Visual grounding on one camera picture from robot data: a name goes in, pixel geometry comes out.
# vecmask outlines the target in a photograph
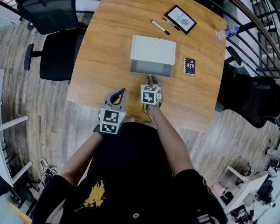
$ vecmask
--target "plastic bottle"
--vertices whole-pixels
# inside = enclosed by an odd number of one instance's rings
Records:
[[[230,37],[230,36],[235,35],[238,31],[239,31],[239,27],[226,28],[225,30],[218,31],[218,32],[216,33],[216,37],[217,37],[219,40],[223,40],[223,39],[225,39],[226,37]]]

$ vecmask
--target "chair armrest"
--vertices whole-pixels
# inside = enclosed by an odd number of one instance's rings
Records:
[[[238,65],[242,65],[242,59],[238,55],[238,53],[235,51],[235,49],[232,46],[229,46],[227,48],[227,51],[230,53],[231,57],[233,58],[234,61],[237,62]]]
[[[31,55],[33,52],[33,47],[34,47],[33,43],[27,47],[26,54],[25,54],[25,60],[24,60],[24,70],[30,70],[30,63],[31,63],[31,57],[32,57]]]
[[[79,22],[79,25],[80,25],[81,29],[87,29],[88,28],[88,25],[85,24],[84,22]]]

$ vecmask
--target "wooden floor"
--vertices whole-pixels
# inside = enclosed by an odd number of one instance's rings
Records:
[[[4,136],[21,164],[33,162],[28,171],[37,180],[39,160],[44,157],[49,165],[62,167],[92,134],[98,111],[67,101],[66,81],[40,79],[40,58],[32,59],[30,71],[24,70],[27,46],[34,43],[34,50],[42,50],[46,37],[35,29],[28,31],[26,26],[24,21],[18,27],[0,31],[0,69],[5,70],[3,121],[29,116],[26,123],[7,129]],[[215,112],[207,133],[176,129],[187,144],[194,166],[209,184],[221,179],[228,164],[239,171],[248,163],[263,170],[267,161],[264,152],[278,139],[275,125],[267,123],[256,129],[232,111]]]

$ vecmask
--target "person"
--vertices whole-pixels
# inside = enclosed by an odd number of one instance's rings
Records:
[[[135,122],[116,135],[97,129],[45,186],[32,223],[227,223],[180,135],[158,105],[149,112],[156,129]]]

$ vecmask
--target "marker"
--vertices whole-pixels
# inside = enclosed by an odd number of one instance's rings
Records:
[[[175,27],[177,30],[179,30],[180,31],[180,29],[176,26],[176,25],[174,25],[171,21],[168,21],[167,19],[165,19],[165,18],[163,18],[166,22],[168,22],[171,26],[173,26],[173,27]]]
[[[162,27],[160,24],[156,23],[154,20],[151,21],[154,25],[156,25],[159,29],[161,29],[163,32],[165,32],[167,35],[170,35],[168,31],[165,30],[164,27]]]

